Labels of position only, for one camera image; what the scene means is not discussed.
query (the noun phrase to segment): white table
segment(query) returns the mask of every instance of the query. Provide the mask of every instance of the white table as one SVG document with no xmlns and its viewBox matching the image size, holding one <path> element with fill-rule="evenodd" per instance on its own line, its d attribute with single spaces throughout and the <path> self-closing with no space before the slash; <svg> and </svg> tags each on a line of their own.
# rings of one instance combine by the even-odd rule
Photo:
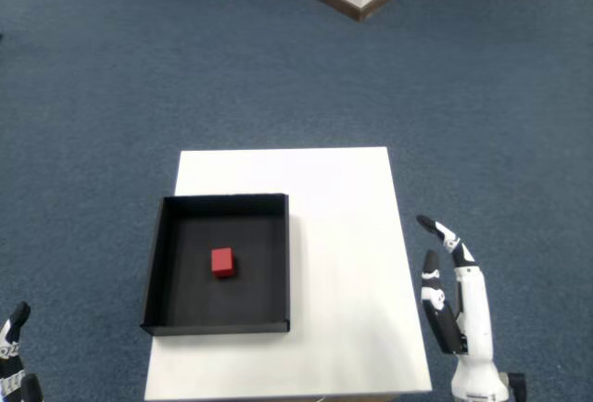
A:
<svg viewBox="0 0 593 402">
<path fill-rule="evenodd" d="M 290 333 L 155 337 L 146 400 L 431 390 L 384 147 L 182 152 L 176 195 L 289 194 Z"/>
</svg>

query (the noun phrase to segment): black tray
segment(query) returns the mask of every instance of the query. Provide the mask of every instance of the black tray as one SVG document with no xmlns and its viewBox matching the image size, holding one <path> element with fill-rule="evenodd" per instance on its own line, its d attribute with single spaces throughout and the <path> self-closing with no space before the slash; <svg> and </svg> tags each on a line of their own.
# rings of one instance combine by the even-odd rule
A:
<svg viewBox="0 0 593 402">
<path fill-rule="evenodd" d="M 233 249 L 233 277 L 213 276 L 217 247 Z M 165 197 L 140 326 L 152 335 L 287 332 L 288 256 L 288 195 Z"/>
</svg>

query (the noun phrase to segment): red block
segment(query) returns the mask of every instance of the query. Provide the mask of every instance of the red block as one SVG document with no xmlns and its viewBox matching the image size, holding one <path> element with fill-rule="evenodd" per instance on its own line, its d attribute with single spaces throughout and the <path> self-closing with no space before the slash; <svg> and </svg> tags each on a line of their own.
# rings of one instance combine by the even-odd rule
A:
<svg viewBox="0 0 593 402">
<path fill-rule="evenodd" d="M 212 249 L 212 272 L 218 278 L 234 275 L 233 250 L 230 247 Z"/>
</svg>

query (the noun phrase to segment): white robotic hand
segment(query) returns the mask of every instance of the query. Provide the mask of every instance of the white robotic hand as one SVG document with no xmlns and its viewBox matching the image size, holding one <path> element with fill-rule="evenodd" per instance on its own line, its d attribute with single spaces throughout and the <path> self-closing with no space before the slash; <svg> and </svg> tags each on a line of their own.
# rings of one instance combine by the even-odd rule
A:
<svg viewBox="0 0 593 402">
<path fill-rule="evenodd" d="M 459 359 L 451 390 L 455 400 L 503 402 L 510 386 L 515 400 L 526 400 L 524 375 L 498 374 L 493 361 L 492 327 L 484 275 L 461 239 L 438 221 L 423 215 L 418 222 L 434 233 L 453 256 L 458 313 L 453 315 L 440 282 L 438 254 L 428 251 L 423 267 L 422 300 L 441 350 Z"/>
<path fill-rule="evenodd" d="M 0 330 L 0 402 L 42 402 L 44 399 L 37 377 L 25 375 L 19 356 L 20 328 L 30 314 L 29 305 L 19 303 Z"/>
</svg>

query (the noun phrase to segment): gray carpet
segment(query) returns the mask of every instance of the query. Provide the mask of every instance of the gray carpet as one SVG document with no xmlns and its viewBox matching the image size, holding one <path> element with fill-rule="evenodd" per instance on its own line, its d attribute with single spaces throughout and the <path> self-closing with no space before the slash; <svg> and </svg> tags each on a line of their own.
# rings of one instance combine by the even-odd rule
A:
<svg viewBox="0 0 593 402">
<path fill-rule="evenodd" d="M 46 400 L 142 399 L 180 150 L 358 145 L 389 148 L 414 279 L 423 212 L 484 268 L 498 367 L 591 400 L 591 0 L 395 0 L 362 24 L 315 0 L 0 0 L 0 24 L 0 318 L 31 303 Z M 402 400 L 449 400 L 421 321 L 435 391 Z"/>
</svg>

